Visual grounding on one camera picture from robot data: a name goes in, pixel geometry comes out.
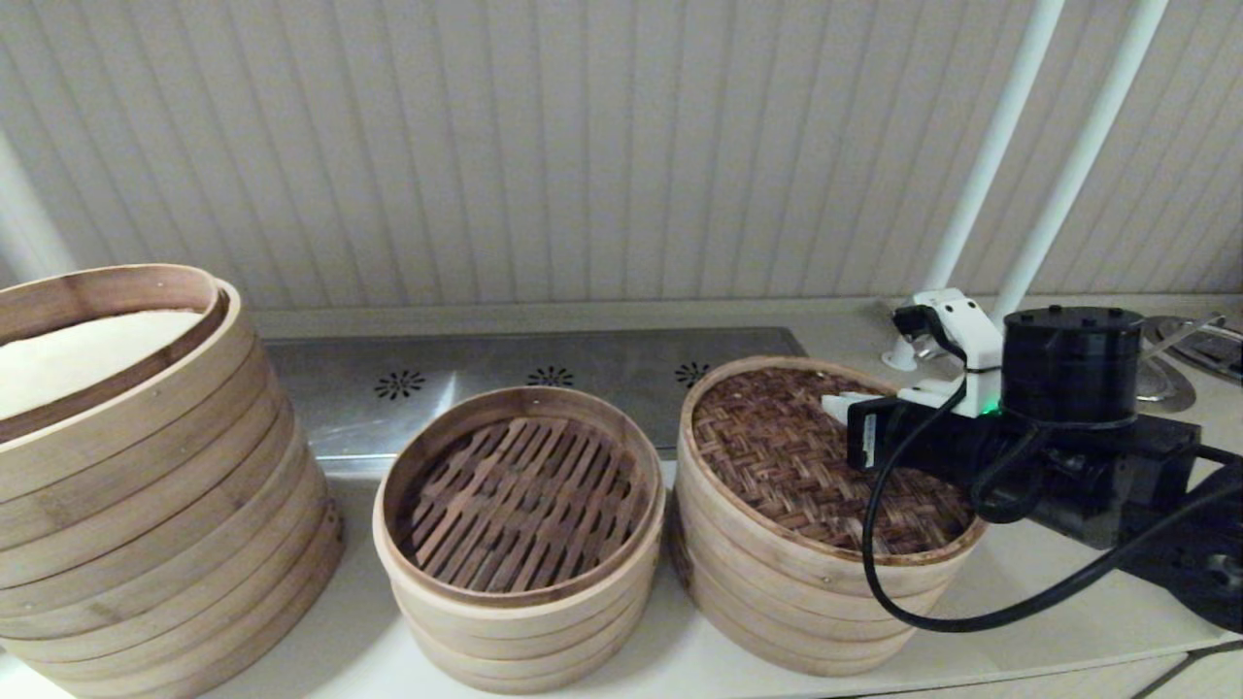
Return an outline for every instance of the countertop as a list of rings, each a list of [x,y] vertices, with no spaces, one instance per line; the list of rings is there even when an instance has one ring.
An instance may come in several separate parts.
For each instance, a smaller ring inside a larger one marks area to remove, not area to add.
[[[987,299],[979,299],[988,307]],[[1243,297],[1032,299],[1117,305],[1144,313],[1238,322]],[[879,362],[891,342],[879,300],[584,303],[572,306],[257,313],[265,337],[451,335],[658,327],[784,326],[808,354],[912,383]],[[1195,386],[1191,409],[1170,415],[1203,425],[1207,444],[1243,451],[1241,389],[1177,364]],[[926,367],[935,374],[937,367]],[[666,478],[674,464],[665,463]],[[440,673],[401,626],[370,542],[374,478],[331,479],[347,520],[347,552],[306,618],[254,667],[209,697],[484,697]],[[1039,525],[993,526],[933,614],[968,616],[1038,592],[1099,552]],[[762,698],[840,697],[976,684],[1178,654],[1238,638],[1201,621],[1163,590],[1114,572],[1063,604],[1009,627],[973,634],[917,632],[891,660],[846,678],[783,670],[733,646],[699,614],[661,562],[645,616],[600,670],[553,697]],[[0,695],[67,697],[9,654],[0,654]]]

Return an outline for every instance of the beadboard wall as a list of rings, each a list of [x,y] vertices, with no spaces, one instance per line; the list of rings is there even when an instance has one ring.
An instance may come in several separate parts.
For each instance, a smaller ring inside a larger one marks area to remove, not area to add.
[[[1030,9],[12,0],[0,129],[76,264],[260,308],[901,295]],[[999,286],[1129,12],[1066,4],[958,286]],[[1243,4],[1176,0],[1033,291],[1236,292],[1241,245]]]

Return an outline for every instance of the stainless steel panel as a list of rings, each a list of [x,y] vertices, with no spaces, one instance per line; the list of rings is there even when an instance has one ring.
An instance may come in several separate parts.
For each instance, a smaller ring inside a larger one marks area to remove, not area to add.
[[[311,447],[328,470],[387,469],[424,425],[497,388],[564,386],[630,415],[674,454],[686,391],[756,354],[805,356],[786,328],[580,332],[267,343]]]

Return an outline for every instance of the stacked bamboo steamers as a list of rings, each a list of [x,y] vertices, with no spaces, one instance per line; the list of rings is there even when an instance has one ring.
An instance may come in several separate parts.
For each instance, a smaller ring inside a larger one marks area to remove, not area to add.
[[[874,668],[914,629],[871,597],[859,555],[868,479],[845,466],[844,425],[820,396],[892,393],[842,367],[755,358],[686,397],[669,534],[702,613],[778,665]],[[878,567],[927,611],[983,532],[965,499],[899,470]],[[651,587],[664,489],[648,439],[615,408],[557,388],[488,393],[405,448],[380,486],[373,534],[406,626],[449,675],[544,692],[602,665]]]
[[[864,577],[870,479],[846,468],[845,425],[820,408],[846,391],[894,392],[817,359],[743,359],[695,384],[679,429],[671,549],[684,585],[735,643],[818,675],[874,668],[914,632]],[[876,525],[885,591],[926,612],[983,530],[956,489],[897,469]]]
[[[327,585],[341,521],[227,284],[142,265],[0,291],[0,644],[58,685],[201,694]],[[819,407],[843,391],[891,392],[814,359],[745,359],[701,379],[667,509],[702,613],[747,650],[825,675],[873,668],[911,634],[863,576],[870,485]],[[372,526],[428,659],[475,688],[534,693],[630,637],[665,514],[656,451],[633,420],[523,387],[414,437]],[[983,524],[952,488],[899,471],[878,531],[886,590],[926,611]]]
[[[398,458],[373,531],[423,653],[487,692],[562,687],[643,616],[665,490],[612,405],[516,388],[452,408]]]
[[[227,284],[142,265],[0,291],[0,644],[56,684],[201,694],[327,585],[341,521]]]

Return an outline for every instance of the white metal pole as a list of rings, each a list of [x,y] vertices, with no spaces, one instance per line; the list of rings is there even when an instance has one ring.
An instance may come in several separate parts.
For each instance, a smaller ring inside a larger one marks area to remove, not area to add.
[[[1002,290],[993,305],[993,312],[989,315],[997,327],[1003,328],[1006,316],[1018,308],[1032,285],[1032,280],[1035,279],[1035,272],[1044,262],[1044,256],[1053,246],[1053,241],[1057,240],[1062,224],[1065,223],[1084,180],[1088,179],[1088,173],[1091,172],[1091,167],[1096,162],[1101,146],[1105,144],[1109,131],[1114,127],[1114,119],[1122,107],[1122,101],[1126,100],[1126,93],[1131,90],[1135,73],[1139,72],[1149,45],[1152,44],[1152,36],[1156,34],[1157,26],[1161,25],[1167,4],[1168,0],[1141,0],[1136,5],[1135,15],[1126,29],[1126,36],[1122,37],[1122,45],[1114,58],[1105,86],[1096,97],[1096,104],[1093,106],[1091,114],[1079,133],[1079,141],[1062,169],[1062,175],[1044,205],[1044,211],[1032,233],[1028,234],[1023,249],[1002,281]]]
[[[77,269],[4,131],[0,131],[0,255],[21,281]]]
[[[1058,17],[1062,16],[1062,7],[1065,0],[1039,0],[1032,10],[1014,55],[1014,65],[1011,67],[1009,80],[1002,91],[993,111],[988,131],[984,132],[984,141],[976,153],[976,162],[967,175],[967,183],[962,189],[962,195],[950,216],[950,225],[946,228],[941,246],[937,249],[932,265],[924,277],[924,285],[916,291],[943,289],[950,284],[950,275],[953,274],[955,265],[962,255],[962,249],[967,244],[971,229],[976,225],[979,209],[984,205],[988,189],[997,175],[997,168],[1002,164],[1002,157],[1009,147],[1014,136],[1014,127],[1023,114],[1023,107],[1032,93],[1032,85],[1044,62],[1053,31],[1058,26]],[[899,337],[894,342],[894,348],[881,354],[881,359],[901,371],[915,369],[915,351],[910,343]]]

